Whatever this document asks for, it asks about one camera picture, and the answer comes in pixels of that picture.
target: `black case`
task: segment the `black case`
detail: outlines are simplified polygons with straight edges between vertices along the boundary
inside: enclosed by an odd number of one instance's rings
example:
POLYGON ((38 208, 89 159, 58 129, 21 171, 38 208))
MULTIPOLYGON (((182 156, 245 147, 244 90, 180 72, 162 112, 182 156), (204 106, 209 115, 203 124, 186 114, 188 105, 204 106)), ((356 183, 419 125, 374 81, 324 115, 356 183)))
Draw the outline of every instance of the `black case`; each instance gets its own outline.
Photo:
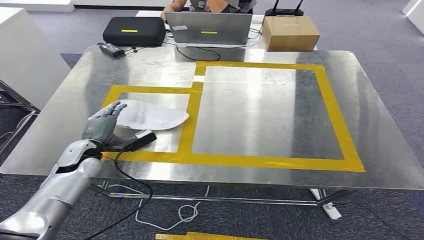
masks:
POLYGON ((103 40, 119 47, 159 47, 165 34, 160 17, 113 17, 103 32, 103 40))

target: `yellow tape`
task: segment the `yellow tape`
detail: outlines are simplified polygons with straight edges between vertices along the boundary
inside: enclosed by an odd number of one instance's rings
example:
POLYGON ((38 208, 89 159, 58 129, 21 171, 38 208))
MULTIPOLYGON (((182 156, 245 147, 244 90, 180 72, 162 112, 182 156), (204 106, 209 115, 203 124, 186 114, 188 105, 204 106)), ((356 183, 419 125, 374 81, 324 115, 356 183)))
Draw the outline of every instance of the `yellow tape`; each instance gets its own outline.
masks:
POLYGON ((187 232, 186 235, 156 234, 156 240, 266 240, 238 236, 227 236, 201 232, 187 232))
MULTIPOLYGON (((194 81, 192 87, 149 87, 149 86, 118 86, 113 85, 104 100, 103 107, 119 99, 121 93, 162 93, 162 94, 189 94, 187 113, 190 115, 183 125, 177 152, 126 152, 121 155, 125 161, 164 162, 177 164, 201 164, 237 167, 284 168, 302 170, 328 170, 364 172, 348 127, 343 119, 331 84, 321 65, 312 64, 283 64, 283 63, 254 63, 254 62, 225 62, 225 61, 198 61, 195 77, 204 77, 208 66, 237 67, 237 68, 269 68, 310 70, 315 73, 321 95, 326 106, 329 119, 340 146, 343 159, 317 159, 294 157, 269 156, 242 156, 192 153, 196 131, 199 107, 202 98, 203 82, 194 81)), ((114 158, 116 153, 108 152, 106 157, 114 158)))
POLYGON ((121 32, 123 33, 137 33, 138 30, 127 30, 127 29, 122 29, 121 32))

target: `stainless steel tabletop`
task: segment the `stainless steel tabletop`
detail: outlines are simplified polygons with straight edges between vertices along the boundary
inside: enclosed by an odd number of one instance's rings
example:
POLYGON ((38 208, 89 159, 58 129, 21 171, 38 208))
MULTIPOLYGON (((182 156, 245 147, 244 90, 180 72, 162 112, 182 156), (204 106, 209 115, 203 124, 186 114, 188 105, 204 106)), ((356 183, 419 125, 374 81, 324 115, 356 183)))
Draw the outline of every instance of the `stainless steel tabletop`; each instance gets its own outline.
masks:
MULTIPOLYGON (((193 58, 211 52, 181 48, 193 58)), ((347 51, 214 49, 222 61, 323 65, 365 172, 124 161, 131 176, 169 183, 282 185, 299 188, 424 190, 424 171, 357 59, 347 51)), ((81 139, 111 85, 190 87, 195 63, 174 48, 145 48, 113 59, 90 47, 0 167, 2 174, 45 176, 65 147, 81 139)), ((313 72, 208 67, 193 153, 340 159, 313 72)), ((188 95, 122 93, 120 99, 185 109, 188 95)), ((157 133, 149 151, 175 152, 182 127, 157 133)), ((120 179, 112 161, 99 176, 120 179)))

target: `laptop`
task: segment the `laptop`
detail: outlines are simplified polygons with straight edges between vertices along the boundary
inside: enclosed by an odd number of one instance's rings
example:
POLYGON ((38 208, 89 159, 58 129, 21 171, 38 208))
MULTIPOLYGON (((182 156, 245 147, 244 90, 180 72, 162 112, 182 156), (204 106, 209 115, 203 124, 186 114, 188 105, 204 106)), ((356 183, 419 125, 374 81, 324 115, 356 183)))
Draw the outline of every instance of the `laptop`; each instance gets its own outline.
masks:
POLYGON ((177 43, 245 45, 251 14, 211 12, 165 12, 177 43))

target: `power adapter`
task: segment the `power adapter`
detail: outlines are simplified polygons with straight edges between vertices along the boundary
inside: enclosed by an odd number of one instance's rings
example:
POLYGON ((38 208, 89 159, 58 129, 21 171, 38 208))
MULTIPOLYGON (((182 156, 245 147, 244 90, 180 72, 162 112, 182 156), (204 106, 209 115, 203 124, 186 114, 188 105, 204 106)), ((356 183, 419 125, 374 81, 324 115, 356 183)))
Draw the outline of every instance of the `power adapter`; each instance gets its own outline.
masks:
POLYGON ((125 56, 125 52, 123 49, 111 44, 111 43, 98 43, 97 44, 100 50, 113 57, 113 58, 119 58, 121 56, 125 56))

